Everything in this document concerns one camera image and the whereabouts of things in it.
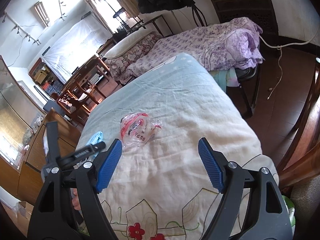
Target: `purple floral bedding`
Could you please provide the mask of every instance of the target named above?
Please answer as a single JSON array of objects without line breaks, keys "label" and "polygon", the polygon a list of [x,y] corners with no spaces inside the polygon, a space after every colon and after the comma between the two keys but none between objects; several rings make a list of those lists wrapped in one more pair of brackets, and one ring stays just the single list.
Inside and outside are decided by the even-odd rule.
[{"label": "purple floral bedding", "polygon": [[119,75],[113,77],[125,80],[130,76],[141,76],[181,52],[193,56],[207,71],[254,68],[263,60],[258,49],[260,33],[261,27],[247,17],[198,27],[160,39],[147,55],[122,68],[117,72]]}]

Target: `wooden desk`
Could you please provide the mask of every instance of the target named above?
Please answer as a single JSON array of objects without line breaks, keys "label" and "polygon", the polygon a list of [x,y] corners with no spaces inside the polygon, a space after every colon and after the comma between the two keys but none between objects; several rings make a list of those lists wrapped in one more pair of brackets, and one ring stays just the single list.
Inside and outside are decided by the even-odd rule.
[{"label": "wooden desk", "polygon": [[48,122],[58,122],[58,143],[61,156],[65,156],[76,149],[81,132],[63,119],[53,109],[46,115],[42,121],[37,133],[33,137],[30,147],[27,151],[25,161],[22,164],[17,198],[21,201],[27,201],[34,205],[43,185],[40,171],[46,164],[43,149],[43,134]]},{"label": "wooden desk", "polygon": [[106,66],[106,64],[99,58],[97,55],[93,55],[86,63],[84,63],[73,75],[72,77],[67,81],[67,83],[64,84],[62,88],[62,93],[66,91],[66,88],[70,90],[69,85],[73,80],[77,79],[80,86],[82,86],[91,76],[91,72],[93,69],[97,69],[107,80],[109,80],[109,77],[104,73],[104,71],[110,72],[110,69]]}]

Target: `window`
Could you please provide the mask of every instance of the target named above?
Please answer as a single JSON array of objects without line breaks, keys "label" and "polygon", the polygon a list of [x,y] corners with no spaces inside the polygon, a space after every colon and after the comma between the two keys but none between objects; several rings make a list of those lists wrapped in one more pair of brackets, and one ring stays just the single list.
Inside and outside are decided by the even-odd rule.
[{"label": "window", "polygon": [[[97,3],[97,10],[107,22],[109,28],[113,32],[117,32],[117,28],[121,23],[118,19],[114,19],[113,16],[115,12],[121,9],[121,5],[117,0],[95,0],[95,2]],[[125,12],[120,14],[120,17],[124,21],[128,19]]]}]

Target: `floral pillow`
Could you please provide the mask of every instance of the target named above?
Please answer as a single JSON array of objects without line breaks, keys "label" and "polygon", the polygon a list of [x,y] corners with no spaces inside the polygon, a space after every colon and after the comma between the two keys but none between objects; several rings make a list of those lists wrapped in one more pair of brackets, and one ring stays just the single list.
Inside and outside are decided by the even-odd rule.
[{"label": "floral pillow", "polygon": [[105,64],[110,68],[110,73],[115,80],[118,80],[121,74],[123,74],[127,67],[136,62],[139,58],[148,54],[148,52],[153,48],[156,42],[161,39],[162,36],[159,33],[152,32],[141,41],[139,41],[135,46],[129,49],[121,57],[107,59]]}]

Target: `light blue cloth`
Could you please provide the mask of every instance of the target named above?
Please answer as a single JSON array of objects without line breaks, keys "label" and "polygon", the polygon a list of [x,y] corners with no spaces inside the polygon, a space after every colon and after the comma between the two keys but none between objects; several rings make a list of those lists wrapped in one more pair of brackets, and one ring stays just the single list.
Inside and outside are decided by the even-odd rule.
[{"label": "light blue cloth", "polygon": [[99,131],[97,133],[95,133],[94,135],[92,135],[92,137],[90,138],[90,140],[87,142],[86,145],[89,144],[97,144],[102,142],[103,140],[103,132]]},{"label": "light blue cloth", "polygon": [[238,78],[234,67],[228,70],[210,71],[210,75],[214,78],[221,89],[226,92],[227,87],[238,87]]},{"label": "light blue cloth", "polygon": [[[86,145],[97,144],[97,143],[102,142],[102,140],[103,140],[103,132],[99,131],[99,132],[97,132],[97,133],[95,133],[94,135],[91,136],[90,140],[87,142]],[[97,152],[95,154],[92,154],[91,156],[89,156],[84,161],[77,163],[77,166],[80,167],[85,162],[92,162],[95,159],[95,157],[97,157],[98,153],[99,152]]]}]

